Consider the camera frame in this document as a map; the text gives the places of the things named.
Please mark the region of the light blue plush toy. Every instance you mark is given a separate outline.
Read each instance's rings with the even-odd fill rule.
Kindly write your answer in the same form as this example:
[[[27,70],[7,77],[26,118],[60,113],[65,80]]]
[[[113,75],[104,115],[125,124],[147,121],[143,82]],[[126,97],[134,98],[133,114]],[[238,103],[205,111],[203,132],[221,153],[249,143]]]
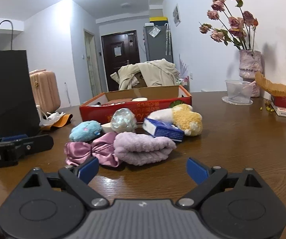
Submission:
[[[72,142],[88,142],[100,135],[101,124],[95,120],[84,121],[71,130],[69,139]]]

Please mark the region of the pink satin bow scrunchie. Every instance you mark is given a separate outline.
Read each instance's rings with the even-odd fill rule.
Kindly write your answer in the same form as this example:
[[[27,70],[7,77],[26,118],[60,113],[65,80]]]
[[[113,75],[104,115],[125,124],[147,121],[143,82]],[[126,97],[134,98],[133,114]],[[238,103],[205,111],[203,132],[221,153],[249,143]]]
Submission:
[[[68,142],[64,146],[66,155],[66,164],[79,166],[87,158],[95,157],[99,164],[108,167],[118,167],[122,161],[115,155],[114,140],[115,132],[109,132],[95,139],[92,143],[86,142]]]

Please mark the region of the white triangular sponge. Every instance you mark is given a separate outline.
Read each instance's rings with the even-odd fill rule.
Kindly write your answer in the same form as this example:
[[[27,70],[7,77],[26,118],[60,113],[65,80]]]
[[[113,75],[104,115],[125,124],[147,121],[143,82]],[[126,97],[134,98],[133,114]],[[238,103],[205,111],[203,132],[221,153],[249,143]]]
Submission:
[[[105,124],[102,124],[102,125],[101,125],[101,128],[102,128],[102,131],[103,131],[104,133],[113,132],[112,126],[111,126],[111,123],[110,123],[110,122],[105,123]]]

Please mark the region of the lilac fluffy towel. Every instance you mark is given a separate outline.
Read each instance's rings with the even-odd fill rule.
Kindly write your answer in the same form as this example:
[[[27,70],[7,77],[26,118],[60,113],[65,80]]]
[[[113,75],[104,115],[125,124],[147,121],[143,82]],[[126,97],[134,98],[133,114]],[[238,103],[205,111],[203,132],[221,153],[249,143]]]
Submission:
[[[119,133],[114,140],[115,156],[130,165],[142,166],[166,160],[176,144],[165,136],[152,137],[133,132]]]

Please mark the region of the iridescent ball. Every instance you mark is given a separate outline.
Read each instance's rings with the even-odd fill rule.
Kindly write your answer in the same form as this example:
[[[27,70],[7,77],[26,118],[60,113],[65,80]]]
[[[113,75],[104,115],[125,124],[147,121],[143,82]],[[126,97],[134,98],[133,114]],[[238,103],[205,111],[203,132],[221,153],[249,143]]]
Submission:
[[[112,116],[111,128],[116,133],[134,132],[137,127],[134,113],[128,108],[121,108]]]

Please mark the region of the yellow white plush toy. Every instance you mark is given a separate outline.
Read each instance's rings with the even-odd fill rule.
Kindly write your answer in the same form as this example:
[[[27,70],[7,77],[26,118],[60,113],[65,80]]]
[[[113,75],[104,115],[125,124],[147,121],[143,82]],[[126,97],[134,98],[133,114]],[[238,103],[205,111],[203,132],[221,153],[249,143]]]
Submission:
[[[147,118],[170,123],[184,131],[186,136],[200,135],[203,130],[202,115],[194,112],[193,107],[188,104],[154,111]]]

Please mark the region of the white foam cylinder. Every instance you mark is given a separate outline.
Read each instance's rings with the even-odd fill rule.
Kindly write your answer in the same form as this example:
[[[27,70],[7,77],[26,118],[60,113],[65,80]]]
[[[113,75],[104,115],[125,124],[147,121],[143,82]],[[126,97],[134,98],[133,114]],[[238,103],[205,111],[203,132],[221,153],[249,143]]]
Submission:
[[[148,99],[146,97],[139,97],[139,98],[132,99],[132,101],[136,101],[136,102],[147,101],[147,100]]]

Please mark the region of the white cloth and charger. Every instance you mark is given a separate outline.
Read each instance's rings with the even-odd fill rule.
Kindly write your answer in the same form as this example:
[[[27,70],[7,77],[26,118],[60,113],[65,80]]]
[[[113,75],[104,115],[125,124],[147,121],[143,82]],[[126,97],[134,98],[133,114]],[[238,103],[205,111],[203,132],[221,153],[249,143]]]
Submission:
[[[40,123],[39,123],[40,127],[52,126],[55,123],[57,123],[65,115],[65,113],[58,113],[58,112],[44,113],[41,110],[40,105],[36,105],[36,109],[37,109],[37,113],[40,118]]]

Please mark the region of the pink suitcase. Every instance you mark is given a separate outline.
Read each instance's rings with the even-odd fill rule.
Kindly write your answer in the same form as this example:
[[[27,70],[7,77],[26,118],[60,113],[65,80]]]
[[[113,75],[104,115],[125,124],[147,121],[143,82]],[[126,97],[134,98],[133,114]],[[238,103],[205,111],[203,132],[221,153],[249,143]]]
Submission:
[[[34,70],[29,72],[35,104],[46,113],[54,113],[61,106],[55,73]]]

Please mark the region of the red cardboard box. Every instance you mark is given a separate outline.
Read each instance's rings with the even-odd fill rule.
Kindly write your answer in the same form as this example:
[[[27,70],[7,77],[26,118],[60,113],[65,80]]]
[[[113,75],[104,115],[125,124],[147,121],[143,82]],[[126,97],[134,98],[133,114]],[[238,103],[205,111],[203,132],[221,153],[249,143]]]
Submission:
[[[134,98],[146,97],[147,101],[136,102]],[[130,109],[138,123],[151,112],[167,109],[179,103],[192,105],[192,95],[181,85],[141,87],[101,93],[79,106],[83,121],[95,120],[101,124],[111,121],[115,111]]]

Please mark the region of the dark entrance door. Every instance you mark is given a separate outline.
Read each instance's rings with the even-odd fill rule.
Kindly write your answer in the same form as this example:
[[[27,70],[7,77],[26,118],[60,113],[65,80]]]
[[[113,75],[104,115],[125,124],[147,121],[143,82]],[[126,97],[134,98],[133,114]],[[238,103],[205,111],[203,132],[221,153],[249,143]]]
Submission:
[[[108,91],[117,91],[119,85],[110,75],[140,62],[136,30],[104,35],[101,41]]]

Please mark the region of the pink ceramic vase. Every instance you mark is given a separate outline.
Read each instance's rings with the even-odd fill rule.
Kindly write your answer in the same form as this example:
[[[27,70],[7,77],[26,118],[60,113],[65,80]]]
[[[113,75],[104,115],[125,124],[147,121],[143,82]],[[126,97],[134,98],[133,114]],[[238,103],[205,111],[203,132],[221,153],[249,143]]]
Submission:
[[[262,73],[262,55],[260,51],[239,51],[239,76],[244,81],[255,81],[255,74]]]

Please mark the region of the grey cabinet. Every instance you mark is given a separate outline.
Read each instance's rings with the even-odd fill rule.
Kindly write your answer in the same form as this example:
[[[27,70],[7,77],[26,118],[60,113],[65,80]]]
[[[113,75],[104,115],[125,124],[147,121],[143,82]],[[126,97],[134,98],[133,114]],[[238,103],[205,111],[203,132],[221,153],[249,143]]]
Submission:
[[[168,23],[163,26],[144,26],[144,45],[147,61],[165,59],[173,62],[171,32]]]

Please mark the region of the yellow box on cabinet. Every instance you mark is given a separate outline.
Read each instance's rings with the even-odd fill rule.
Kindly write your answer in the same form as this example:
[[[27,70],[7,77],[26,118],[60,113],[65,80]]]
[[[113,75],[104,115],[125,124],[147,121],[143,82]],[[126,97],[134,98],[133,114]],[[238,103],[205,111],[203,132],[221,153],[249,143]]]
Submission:
[[[167,22],[168,18],[167,17],[150,17],[149,21],[150,22]]]

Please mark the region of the dried pink flower bouquet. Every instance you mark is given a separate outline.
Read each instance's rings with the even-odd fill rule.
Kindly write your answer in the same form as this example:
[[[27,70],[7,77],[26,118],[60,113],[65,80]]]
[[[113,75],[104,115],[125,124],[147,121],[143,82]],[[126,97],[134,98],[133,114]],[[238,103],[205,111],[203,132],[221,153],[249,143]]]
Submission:
[[[240,10],[240,16],[233,15],[227,6],[227,0],[212,0],[211,9],[207,11],[209,20],[218,21],[221,28],[209,23],[201,23],[199,31],[209,34],[217,43],[233,44],[238,50],[254,51],[255,34],[258,19],[249,11],[243,10],[242,0],[231,0]]]

